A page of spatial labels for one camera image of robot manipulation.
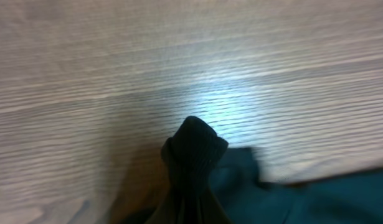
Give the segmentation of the black polo shirt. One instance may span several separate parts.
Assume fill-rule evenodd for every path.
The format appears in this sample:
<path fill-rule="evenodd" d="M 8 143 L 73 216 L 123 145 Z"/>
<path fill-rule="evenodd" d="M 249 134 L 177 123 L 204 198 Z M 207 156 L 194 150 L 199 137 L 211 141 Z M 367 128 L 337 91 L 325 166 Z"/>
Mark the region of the black polo shirt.
<path fill-rule="evenodd" d="M 127 223 L 383 223 L 383 169 L 297 187 L 264 182 L 249 148 L 229 149 L 195 116 L 167 139 L 161 157 L 168 194 Z"/>

